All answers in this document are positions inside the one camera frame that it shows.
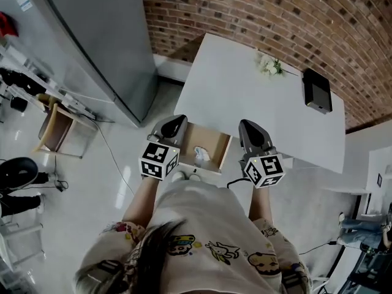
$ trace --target floor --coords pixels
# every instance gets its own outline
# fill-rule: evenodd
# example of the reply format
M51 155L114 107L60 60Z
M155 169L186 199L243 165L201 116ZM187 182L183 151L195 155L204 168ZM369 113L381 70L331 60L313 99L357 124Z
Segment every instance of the floor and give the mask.
M180 93L179 86L161 84L146 125L141 129L100 124L118 167L133 192L141 181L137 160L140 145L158 120L173 114ZM7 105L0 114L0 119L4 121L4 124L0 124L0 158L29 156L40 165L42 171L53 171L53 158L31 154L38 144L37 134L45 115L35 107L28 107L24 113L19 113ZM235 138L222 176L205 180L225 186L240 177L237 161L241 156L242 150ZM71 280L83 254L109 222L122 217L133 197L99 133L92 137L82 160L58 157L57 165L61 178L68 181L69 188L63 193L52 188L19 190L16 195L47 194L45 212L38 215L32 210L12 219L20 227L35 222L43 224L41 233L12 244L16 257L40 248L45 251L45 256L32 259L22 266L32 286L40 294L72 293ZM244 209L248 209L250 184L236 183L232 188ZM271 188L276 227L294 243L298 252L336 239L339 233L337 216L341 211L350 214L355 199L349 194L318 188L314 169L288 170L285 178ZM303 256L313 276L325 275L330 270L339 248L324 246Z

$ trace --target refrigerator door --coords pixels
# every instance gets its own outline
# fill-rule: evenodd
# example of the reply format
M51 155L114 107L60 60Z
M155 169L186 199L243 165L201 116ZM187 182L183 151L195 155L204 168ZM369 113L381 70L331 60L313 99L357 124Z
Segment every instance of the refrigerator door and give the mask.
M11 17L18 32L18 37L6 35L7 40L29 59L38 61L44 73L55 75L55 80L70 91L97 100L114 101L113 91L98 88L81 65L63 51L54 29L35 3L23 11L17 0L0 0L0 11Z
M157 91L143 1L48 2L86 59L114 91L117 102L141 121Z

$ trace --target open drawer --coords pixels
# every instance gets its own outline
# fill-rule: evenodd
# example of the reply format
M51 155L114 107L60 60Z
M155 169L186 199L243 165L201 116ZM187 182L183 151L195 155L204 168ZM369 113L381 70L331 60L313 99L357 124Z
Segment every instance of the open drawer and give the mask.
M179 164L201 168L219 175L231 141L232 136L188 123L181 146ZM207 150L210 161L196 159L196 146Z

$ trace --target black box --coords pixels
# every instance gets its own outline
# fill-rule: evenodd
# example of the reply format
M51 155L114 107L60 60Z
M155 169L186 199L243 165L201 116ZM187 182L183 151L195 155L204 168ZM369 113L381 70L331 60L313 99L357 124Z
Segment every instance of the black box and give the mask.
M305 70L302 80L305 104L323 114L332 112L330 81L312 69Z

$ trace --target cartoon print shirt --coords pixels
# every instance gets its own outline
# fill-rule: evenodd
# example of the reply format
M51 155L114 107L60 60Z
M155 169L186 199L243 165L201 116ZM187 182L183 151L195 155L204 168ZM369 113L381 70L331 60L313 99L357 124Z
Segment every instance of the cartoon print shirt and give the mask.
M186 223L175 231L167 248L162 293L310 293L309 274L293 245L268 221L251 222L230 189L195 181L169 184L149 227L183 219ZM82 267L128 255L126 273L132 274L136 244L143 233L130 222L112 225L88 252Z

